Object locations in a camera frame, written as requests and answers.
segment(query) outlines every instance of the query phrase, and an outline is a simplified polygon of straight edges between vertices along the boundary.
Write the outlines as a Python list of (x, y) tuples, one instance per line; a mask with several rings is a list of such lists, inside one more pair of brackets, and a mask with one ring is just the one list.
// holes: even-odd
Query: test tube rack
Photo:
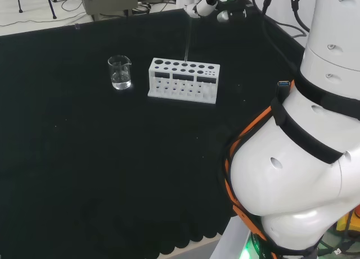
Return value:
[(215, 104), (219, 71), (217, 64), (154, 58), (148, 96)]

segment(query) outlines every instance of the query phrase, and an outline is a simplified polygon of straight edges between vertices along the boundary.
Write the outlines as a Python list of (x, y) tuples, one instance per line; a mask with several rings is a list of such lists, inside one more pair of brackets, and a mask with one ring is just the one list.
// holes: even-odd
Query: black strap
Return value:
[(295, 80), (296, 88), (310, 101), (323, 108), (360, 120), (360, 101), (327, 92), (307, 80), (301, 72)]
[(271, 111), (273, 113), (276, 125), (279, 126), (283, 132), (300, 148), (315, 158), (325, 163), (332, 164), (343, 155), (341, 152), (324, 145), (315, 137), (307, 133), (303, 128), (301, 128), (290, 117), (277, 98), (274, 98), (271, 102)]

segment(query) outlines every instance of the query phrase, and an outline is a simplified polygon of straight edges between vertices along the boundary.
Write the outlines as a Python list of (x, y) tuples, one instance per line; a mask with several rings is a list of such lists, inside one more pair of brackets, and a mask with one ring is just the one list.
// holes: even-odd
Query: glass beaker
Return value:
[(126, 56), (116, 55), (109, 58), (109, 72), (112, 86), (115, 89), (127, 89), (131, 85), (131, 61)]

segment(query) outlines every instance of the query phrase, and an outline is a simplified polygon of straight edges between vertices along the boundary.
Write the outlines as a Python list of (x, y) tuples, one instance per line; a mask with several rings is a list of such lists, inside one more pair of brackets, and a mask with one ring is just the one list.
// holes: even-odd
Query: connector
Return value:
[(266, 12), (268, 11), (271, 1), (272, 0), (264, 0), (263, 11), (262, 11), (263, 16), (266, 15)]
[(277, 83), (279, 87), (289, 87), (291, 85), (290, 81), (279, 81)]
[(283, 103), (290, 94), (291, 82), (279, 81), (276, 87), (276, 97), (280, 103)]

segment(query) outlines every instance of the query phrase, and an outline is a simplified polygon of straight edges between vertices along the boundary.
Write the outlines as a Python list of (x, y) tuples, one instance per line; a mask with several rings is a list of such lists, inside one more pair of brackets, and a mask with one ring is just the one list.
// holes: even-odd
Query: screw hole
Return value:
[(282, 164), (280, 161), (278, 161), (277, 159), (271, 157), (270, 158), (271, 164), (273, 167), (275, 167), (275, 169), (281, 170), (282, 169)]

